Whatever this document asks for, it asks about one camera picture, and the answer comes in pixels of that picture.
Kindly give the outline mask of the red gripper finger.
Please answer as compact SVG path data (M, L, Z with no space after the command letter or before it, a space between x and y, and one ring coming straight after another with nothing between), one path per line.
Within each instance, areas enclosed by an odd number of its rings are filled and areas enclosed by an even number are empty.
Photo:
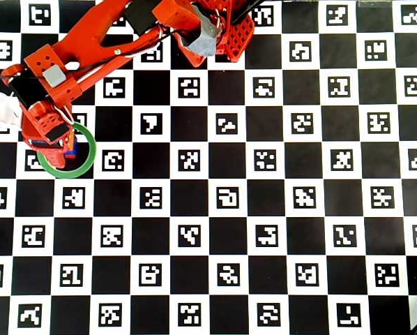
M65 149L59 148L37 148L38 162L44 170L62 169L65 167Z

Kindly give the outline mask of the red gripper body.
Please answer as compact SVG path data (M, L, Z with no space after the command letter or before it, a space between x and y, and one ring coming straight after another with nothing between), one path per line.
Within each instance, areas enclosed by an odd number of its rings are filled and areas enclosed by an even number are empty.
M72 115L51 103L22 108L22 137L32 148L67 149L73 137Z

